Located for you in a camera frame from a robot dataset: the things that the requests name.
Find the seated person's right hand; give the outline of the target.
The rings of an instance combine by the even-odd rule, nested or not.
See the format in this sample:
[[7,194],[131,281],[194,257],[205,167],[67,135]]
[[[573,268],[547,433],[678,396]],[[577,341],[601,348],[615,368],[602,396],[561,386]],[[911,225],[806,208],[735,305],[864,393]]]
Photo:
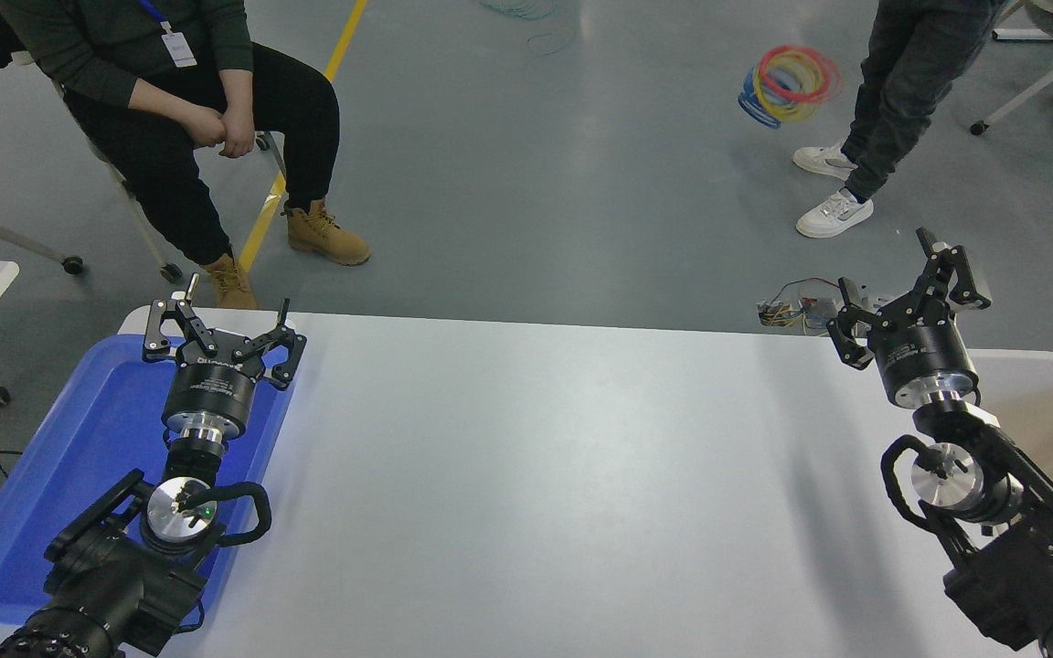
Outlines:
[[188,103],[175,120],[184,126],[196,147],[213,147],[226,141],[223,116],[217,109]]

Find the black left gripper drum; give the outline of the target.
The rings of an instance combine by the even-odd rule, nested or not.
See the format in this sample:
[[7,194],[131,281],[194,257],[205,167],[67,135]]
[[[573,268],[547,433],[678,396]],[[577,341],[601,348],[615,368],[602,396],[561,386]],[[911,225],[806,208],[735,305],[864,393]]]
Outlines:
[[183,430],[188,417],[217,416],[214,428],[245,430],[254,391],[260,380],[260,359],[245,363],[200,361],[176,363],[164,404],[164,425]]

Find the seated person's left hand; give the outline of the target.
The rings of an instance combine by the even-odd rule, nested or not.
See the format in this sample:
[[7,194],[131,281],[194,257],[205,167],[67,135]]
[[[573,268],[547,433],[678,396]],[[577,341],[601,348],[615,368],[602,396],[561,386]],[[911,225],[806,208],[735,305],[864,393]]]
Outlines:
[[245,105],[245,107],[230,105],[225,112],[221,113],[220,121],[223,126],[223,142],[218,153],[222,157],[238,159],[258,147],[254,115],[252,115],[250,105]]

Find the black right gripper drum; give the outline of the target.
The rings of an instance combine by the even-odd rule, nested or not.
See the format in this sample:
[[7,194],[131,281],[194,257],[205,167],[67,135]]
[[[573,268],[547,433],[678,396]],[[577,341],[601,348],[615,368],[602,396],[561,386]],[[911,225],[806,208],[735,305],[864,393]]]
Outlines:
[[889,403],[927,405],[937,396],[961,399],[977,393],[979,376],[954,318],[890,328],[867,333]]

